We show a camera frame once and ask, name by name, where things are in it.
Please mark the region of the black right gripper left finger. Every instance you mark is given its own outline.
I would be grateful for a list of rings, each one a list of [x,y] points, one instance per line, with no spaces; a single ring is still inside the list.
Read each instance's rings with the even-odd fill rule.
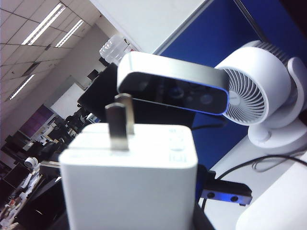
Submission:
[[[55,230],[69,230],[68,215],[65,211],[54,223]]]

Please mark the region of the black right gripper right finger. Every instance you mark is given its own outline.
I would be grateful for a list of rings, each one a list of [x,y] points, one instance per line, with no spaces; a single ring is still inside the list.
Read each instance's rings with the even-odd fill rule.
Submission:
[[[198,203],[194,205],[193,225],[195,230],[214,230],[213,225],[202,211]]]

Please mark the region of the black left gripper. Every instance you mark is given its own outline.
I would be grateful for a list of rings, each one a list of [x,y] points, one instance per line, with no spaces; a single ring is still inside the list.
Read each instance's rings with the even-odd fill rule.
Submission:
[[[78,103],[106,122],[105,106],[117,95],[117,66],[109,65],[96,72],[95,80]],[[184,125],[191,128],[199,157],[196,198],[215,199],[245,206],[251,202],[252,191],[238,182],[217,179],[209,169],[214,166],[247,133],[247,128],[227,121],[223,116],[196,113],[180,108],[133,101],[138,124]]]

